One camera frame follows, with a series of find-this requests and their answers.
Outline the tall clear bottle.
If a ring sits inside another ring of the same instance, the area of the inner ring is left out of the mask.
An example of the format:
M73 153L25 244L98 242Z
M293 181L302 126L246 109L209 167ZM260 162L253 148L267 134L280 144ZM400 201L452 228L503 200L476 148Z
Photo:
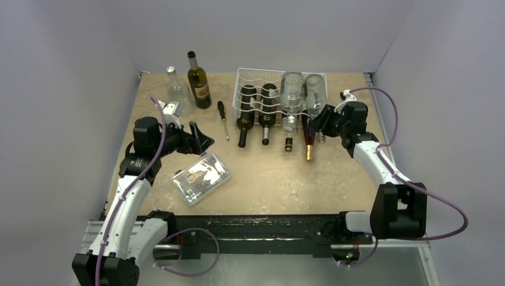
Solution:
M326 82L320 74L310 74L305 78L306 109L310 119L315 119L328 103Z

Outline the clear bottle silver cap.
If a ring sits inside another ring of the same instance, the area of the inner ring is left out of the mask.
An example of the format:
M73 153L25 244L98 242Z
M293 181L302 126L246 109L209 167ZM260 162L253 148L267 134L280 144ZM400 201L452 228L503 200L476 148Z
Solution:
M167 84L167 94L169 100L179 103L179 107L182 108L183 116L190 115L193 113L195 106L188 84L184 80L178 78L174 66L168 66L166 68L166 73L169 78Z

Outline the dark labelled wine bottle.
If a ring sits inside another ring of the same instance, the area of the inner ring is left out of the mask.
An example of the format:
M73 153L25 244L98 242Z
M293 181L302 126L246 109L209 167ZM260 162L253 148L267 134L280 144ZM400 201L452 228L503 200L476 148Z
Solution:
M205 70L198 65L194 51L188 51L187 56L190 64L190 69L188 70L188 81L196 106L200 109L207 109L211 105L211 95L207 74Z

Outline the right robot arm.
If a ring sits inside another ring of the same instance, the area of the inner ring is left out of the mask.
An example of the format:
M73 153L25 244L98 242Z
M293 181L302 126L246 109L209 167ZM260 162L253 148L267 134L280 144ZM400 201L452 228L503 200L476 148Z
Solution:
M371 211L344 212L344 220L334 227L336 238L344 243L358 232L379 239L416 240L426 232L427 196L396 169L382 151L377 137L367 131L368 107L350 101L341 108L325 105L310 127L328 137L339 137L351 158L366 171L377 187Z

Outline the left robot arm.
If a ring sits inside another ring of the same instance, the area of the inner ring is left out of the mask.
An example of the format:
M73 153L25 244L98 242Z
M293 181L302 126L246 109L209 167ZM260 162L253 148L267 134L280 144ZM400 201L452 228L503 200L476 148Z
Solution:
M98 235L86 253L77 253L72 269L80 285L136 285L140 267L156 243L177 238L173 213L151 212L137 233L138 211L161 169L161 158L173 152L203 154L214 139L204 135L195 122L191 132L174 123L143 117L135 122L133 141L120 164L113 202Z

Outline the red bottle gold foil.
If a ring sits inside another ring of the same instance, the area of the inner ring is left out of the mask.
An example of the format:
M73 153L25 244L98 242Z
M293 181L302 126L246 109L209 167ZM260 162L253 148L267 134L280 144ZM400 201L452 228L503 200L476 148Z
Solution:
M306 146L306 161L313 160L313 145L315 140L315 132L310 127L311 118L305 114L301 115L301 124L304 132L304 140Z

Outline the small dark bottle gold cap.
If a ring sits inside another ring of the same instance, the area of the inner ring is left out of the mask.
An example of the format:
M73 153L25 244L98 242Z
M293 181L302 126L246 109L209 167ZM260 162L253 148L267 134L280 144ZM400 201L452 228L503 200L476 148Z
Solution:
M290 153L293 149L293 137L291 135L287 135L285 138L285 152Z

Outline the dark green lower bottle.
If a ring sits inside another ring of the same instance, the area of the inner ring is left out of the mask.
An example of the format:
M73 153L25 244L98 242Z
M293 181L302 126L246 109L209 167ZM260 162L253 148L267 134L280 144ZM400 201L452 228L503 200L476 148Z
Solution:
M256 87L245 85L241 88L241 113L236 120L236 125L240 130L238 147L245 148L247 132L254 125L254 112L251 111L251 99L255 101Z

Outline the dark bottle silver collar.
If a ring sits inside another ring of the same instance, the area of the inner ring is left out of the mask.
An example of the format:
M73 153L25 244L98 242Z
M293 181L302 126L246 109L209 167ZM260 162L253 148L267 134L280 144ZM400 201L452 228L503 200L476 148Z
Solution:
M258 122L263 129L262 144L269 145L270 129L276 123L276 114L274 113L276 111L276 85L272 83L263 85L261 89L261 95L263 105L261 108L261 114L258 116Z

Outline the clear plastic parts box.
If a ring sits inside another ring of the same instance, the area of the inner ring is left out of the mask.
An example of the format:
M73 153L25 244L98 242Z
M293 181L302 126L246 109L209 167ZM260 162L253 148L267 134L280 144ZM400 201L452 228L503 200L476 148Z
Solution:
M204 153L199 161L176 172L172 181L185 203L194 206L231 177L231 171L217 154Z

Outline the black handled screwdriver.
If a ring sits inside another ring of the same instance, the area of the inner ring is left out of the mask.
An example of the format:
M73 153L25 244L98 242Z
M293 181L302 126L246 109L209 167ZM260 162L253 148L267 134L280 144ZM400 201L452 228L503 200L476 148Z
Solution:
M227 129L227 124L226 124L227 118L226 118L224 103L222 101L219 101L217 103L217 108L218 108L218 111L219 111L219 114L220 114L220 117L221 117L221 121L223 123L223 128L224 128L226 140L230 141L229 132L228 132L228 129Z

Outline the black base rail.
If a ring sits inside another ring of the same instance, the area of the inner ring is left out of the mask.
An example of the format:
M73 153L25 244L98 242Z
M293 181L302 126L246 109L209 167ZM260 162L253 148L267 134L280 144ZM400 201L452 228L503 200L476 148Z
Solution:
M370 235L349 232L338 214L177 215L158 250L177 250L181 259L202 254L284 254L356 261Z

